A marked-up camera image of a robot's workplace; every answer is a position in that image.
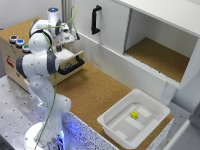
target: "open cabinet compartment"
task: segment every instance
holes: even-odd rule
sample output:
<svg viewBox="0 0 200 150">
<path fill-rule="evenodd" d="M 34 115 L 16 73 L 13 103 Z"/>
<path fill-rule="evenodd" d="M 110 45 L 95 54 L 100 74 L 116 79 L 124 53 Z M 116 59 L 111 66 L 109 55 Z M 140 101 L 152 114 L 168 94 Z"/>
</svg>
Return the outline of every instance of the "open cabinet compartment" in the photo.
<svg viewBox="0 0 200 150">
<path fill-rule="evenodd" d="M 131 10 L 124 55 L 157 70 L 158 76 L 179 88 L 198 71 L 198 58 L 193 56 L 199 51 L 198 45 L 197 36 Z"/>
</svg>

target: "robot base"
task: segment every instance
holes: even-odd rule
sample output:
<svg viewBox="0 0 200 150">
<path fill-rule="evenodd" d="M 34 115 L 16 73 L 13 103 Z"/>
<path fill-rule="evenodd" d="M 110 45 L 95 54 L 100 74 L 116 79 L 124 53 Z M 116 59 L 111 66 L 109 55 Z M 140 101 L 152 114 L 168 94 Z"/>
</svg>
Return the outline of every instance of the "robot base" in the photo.
<svg viewBox="0 0 200 150">
<path fill-rule="evenodd" d="M 39 130 L 42 128 L 43 124 L 42 122 L 39 122 L 35 125 L 33 125 L 25 134 L 24 137 L 24 149 L 25 150 L 49 150 L 49 147 L 47 145 L 41 146 L 38 144 L 37 148 L 35 149 L 37 141 L 34 140 L 34 137 L 37 135 Z M 65 143 L 69 144 L 69 138 L 65 138 Z M 57 150 L 57 148 L 51 147 L 50 150 Z"/>
</svg>

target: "cabinet shelf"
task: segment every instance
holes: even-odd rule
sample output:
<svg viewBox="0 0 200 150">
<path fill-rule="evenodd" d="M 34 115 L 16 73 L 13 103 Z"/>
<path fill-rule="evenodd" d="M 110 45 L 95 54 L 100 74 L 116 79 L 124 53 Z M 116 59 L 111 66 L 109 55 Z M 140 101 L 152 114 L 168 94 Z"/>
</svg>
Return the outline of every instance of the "cabinet shelf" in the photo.
<svg viewBox="0 0 200 150">
<path fill-rule="evenodd" d="M 126 50 L 125 53 L 178 82 L 181 82 L 190 60 L 147 37 Z"/>
</svg>

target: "white wall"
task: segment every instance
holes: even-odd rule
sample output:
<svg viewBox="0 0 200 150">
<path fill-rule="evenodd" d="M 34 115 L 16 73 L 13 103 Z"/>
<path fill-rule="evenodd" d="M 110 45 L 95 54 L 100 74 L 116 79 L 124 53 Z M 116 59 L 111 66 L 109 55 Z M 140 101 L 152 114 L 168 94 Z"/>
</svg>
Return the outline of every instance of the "white wall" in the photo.
<svg viewBox="0 0 200 150">
<path fill-rule="evenodd" d="M 50 7 L 61 10 L 61 0 L 0 0 L 0 28 L 4 29 L 36 16 L 46 19 L 46 11 Z"/>
<path fill-rule="evenodd" d="M 183 87 L 177 91 L 173 102 L 192 112 L 200 102 L 200 71 Z"/>
</svg>

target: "yellow object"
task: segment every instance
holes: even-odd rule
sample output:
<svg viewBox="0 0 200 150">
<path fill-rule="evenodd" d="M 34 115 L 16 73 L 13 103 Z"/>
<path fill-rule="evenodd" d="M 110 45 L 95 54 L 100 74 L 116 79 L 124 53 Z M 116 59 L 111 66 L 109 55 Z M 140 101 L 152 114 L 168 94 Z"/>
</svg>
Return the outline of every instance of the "yellow object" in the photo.
<svg viewBox="0 0 200 150">
<path fill-rule="evenodd" d="M 137 118 L 137 115 L 138 115 L 137 111 L 132 111 L 132 112 L 131 112 L 131 117 L 132 117 L 133 119 Z"/>
</svg>

